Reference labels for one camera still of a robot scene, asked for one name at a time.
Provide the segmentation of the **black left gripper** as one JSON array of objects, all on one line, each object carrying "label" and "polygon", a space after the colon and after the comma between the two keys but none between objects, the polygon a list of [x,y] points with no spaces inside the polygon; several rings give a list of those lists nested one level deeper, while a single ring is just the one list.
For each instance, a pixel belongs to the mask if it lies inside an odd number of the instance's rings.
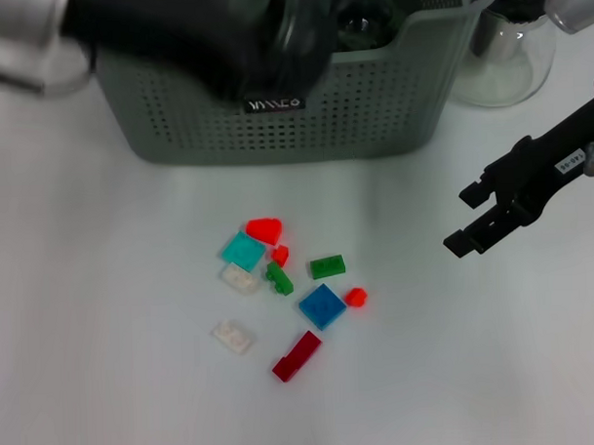
[{"label": "black left gripper", "polygon": [[93,48],[173,66],[224,100],[281,85],[278,59],[224,0],[67,0],[62,31]]}]

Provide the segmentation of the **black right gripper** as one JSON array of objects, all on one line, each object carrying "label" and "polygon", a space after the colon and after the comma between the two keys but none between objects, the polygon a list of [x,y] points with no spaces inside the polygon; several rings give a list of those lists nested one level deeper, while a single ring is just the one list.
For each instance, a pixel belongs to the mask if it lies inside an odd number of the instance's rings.
[{"label": "black right gripper", "polygon": [[543,136],[525,137],[489,165],[477,182],[459,194],[470,208],[479,208],[494,193],[496,204],[470,226],[447,237],[443,244],[455,255],[485,253],[521,224],[534,223],[552,196],[536,186],[544,177],[560,177],[556,165],[594,142],[594,98]]}]

